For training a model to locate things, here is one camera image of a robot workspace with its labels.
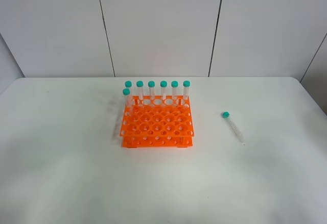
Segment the orange plastic test tube rack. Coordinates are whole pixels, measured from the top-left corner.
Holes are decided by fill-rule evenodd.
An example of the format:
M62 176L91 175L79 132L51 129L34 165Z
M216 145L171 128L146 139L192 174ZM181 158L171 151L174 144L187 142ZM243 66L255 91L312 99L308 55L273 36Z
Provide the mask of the orange plastic test tube rack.
M142 101L135 95L124 109L122 147L191 147L194 135L190 100L182 95L164 101L159 95L154 100L145 95Z

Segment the teal capped test tube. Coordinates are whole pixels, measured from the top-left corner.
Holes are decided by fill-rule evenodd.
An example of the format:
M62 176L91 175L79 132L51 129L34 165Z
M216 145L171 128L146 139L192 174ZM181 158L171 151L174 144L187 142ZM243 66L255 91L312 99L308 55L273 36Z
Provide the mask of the teal capped test tube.
M221 114L222 118L226 121L232 132L234 133L235 137L239 140L239 142L244 145L244 139L241 131L239 128L236 126L236 124L233 122L231 119L230 113L227 111L222 112Z

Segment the test tube second row left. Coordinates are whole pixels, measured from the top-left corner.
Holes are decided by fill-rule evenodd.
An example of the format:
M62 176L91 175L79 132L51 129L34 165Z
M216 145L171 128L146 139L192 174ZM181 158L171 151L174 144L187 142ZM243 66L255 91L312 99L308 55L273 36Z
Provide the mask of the test tube second row left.
M132 95L129 88L123 89L123 95L126 98L126 109L127 112L130 113L132 111Z

